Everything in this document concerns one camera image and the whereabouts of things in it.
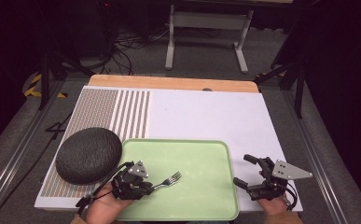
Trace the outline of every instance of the metal fork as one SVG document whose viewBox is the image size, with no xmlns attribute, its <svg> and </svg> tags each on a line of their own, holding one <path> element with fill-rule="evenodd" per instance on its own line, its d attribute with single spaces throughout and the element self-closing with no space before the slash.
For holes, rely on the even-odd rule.
<svg viewBox="0 0 361 224">
<path fill-rule="evenodd" d="M 157 186 L 154 186 L 153 189 L 157 189 L 160 187 L 169 187 L 173 185 L 178 179 L 180 179 L 180 177 L 181 177 L 180 172 L 177 172 L 176 174 L 162 181 L 162 183 L 158 184 Z"/>
</svg>

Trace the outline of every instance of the light green tray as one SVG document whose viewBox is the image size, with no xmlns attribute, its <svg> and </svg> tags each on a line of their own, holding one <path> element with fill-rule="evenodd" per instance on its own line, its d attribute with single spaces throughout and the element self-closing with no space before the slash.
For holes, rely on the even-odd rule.
<svg viewBox="0 0 361 224">
<path fill-rule="evenodd" d="M 238 202 L 227 146 L 219 141 L 129 139 L 120 164 L 143 161 L 157 185 L 177 171 L 181 179 L 123 210 L 122 221 L 233 220 Z"/>
</svg>

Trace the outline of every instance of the silver bracket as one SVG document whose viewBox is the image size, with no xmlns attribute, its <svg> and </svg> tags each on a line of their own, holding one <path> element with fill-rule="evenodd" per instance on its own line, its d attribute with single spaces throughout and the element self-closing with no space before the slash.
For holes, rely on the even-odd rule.
<svg viewBox="0 0 361 224">
<path fill-rule="evenodd" d="M 277 161 L 273 167 L 272 175 L 281 179 L 301 179 L 312 177 L 312 173 L 299 169 L 297 166 L 285 161 Z"/>
<path fill-rule="evenodd" d="M 148 178 L 148 173 L 142 161 L 138 161 L 131 169 L 128 170 L 131 175 L 137 175 L 142 178 Z"/>
</svg>

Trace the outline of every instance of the human hand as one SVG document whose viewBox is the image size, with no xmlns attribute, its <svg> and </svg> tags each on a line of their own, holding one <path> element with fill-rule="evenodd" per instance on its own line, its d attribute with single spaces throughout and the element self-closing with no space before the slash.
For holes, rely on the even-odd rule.
<svg viewBox="0 0 361 224">
<path fill-rule="evenodd" d="M 102 187 L 97 197 L 104 196 L 89 205 L 86 216 L 87 223 L 110 224 L 116 220 L 120 211 L 128 207 L 133 202 L 133 200 L 116 199 L 111 193 L 112 190 L 113 187 L 110 183 Z"/>
<path fill-rule="evenodd" d="M 264 209 L 265 215 L 267 216 L 273 216 L 287 211 L 285 194 L 284 196 L 273 198 L 270 201 L 267 199 L 259 199 L 257 202 L 261 205 L 262 209 Z"/>
</svg>

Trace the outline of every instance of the striped pattern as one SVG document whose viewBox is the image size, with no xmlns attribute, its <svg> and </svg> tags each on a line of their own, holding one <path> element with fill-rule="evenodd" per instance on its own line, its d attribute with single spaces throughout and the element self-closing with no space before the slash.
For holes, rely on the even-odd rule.
<svg viewBox="0 0 361 224">
<path fill-rule="evenodd" d="M 37 96 L 37 97 L 42 96 L 42 93 L 40 91 L 35 91 L 35 87 L 36 87 L 38 81 L 41 79 L 41 77 L 42 77 L 41 74 L 35 75 L 31 84 L 29 85 L 28 90 L 26 90 L 26 92 L 25 92 L 25 96 Z M 69 95 L 68 93 L 59 92 L 57 97 L 66 98 L 68 95 Z"/>
<path fill-rule="evenodd" d="M 146 136 L 149 91 L 94 89 L 84 87 L 63 141 L 73 133 L 102 127 L 116 133 L 122 142 Z M 51 165 L 41 190 L 42 197 L 80 198 L 93 192 L 99 184 L 76 186 L 62 180 Z"/>
</svg>

